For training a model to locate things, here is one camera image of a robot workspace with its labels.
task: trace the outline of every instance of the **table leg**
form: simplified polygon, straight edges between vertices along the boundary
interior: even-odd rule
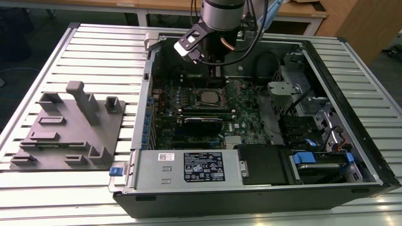
[[[322,23],[322,20],[323,20],[322,18],[312,18],[303,35],[307,35],[307,36],[315,35],[319,25]]]
[[[140,27],[148,27],[148,12],[145,9],[137,8],[136,9],[137,14],[137,25]]]
[[[56,18],[56,9],[46,9],[45,12],[48,13],[50,19]]]

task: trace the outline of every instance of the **gray plastic peg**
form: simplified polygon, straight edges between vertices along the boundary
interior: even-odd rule
[[[84,83],[81,81],[69,81],[65,91],[73,96],[76,105],[84,114],[89,125],[99,125],[100,121],[84,92]]]

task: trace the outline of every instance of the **wooden table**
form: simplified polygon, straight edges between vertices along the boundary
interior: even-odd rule
[[[148,15],[189,16],[191,0],[0,0],[0,6],[83,11],[136,13],[139,26],[148,26]],[[197,0],[197,11],[201,0]],[[327,12],[315,11],[308,3],[290,2],[277,12],[275,21],[307,23],[304,35],[315,35]]]

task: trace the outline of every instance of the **blue latch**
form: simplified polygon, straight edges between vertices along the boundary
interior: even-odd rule
[[[307,143],[308,143],[312,147],[316,146],[316,144],[315,144],[310,139],[304,139],[304,140],[307,141]]]
[[[123,167],[111,167],[108,171],[108,175],[111,177],[121,177],[123,176]]]
[[[346,153],[346,158],[347,158],[348,162],[354,161],[354,157],[352,157],[351,153],[348,153],[348,152]]]
[[[315,163],[315,158],[311,152],[298,152],[292,155],[295,164]]]

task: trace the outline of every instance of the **blue cable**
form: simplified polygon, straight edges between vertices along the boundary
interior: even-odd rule
[[[29,68],[29,67],[16,67],[16,68],[5,69],[5,70],[0,71],[0,73],[6,72],[6,71],[12,71],[12,70],[33,70],[33,71],[36,71],[37,73],[40,72],[40,70],[37,70],[36,68]]]

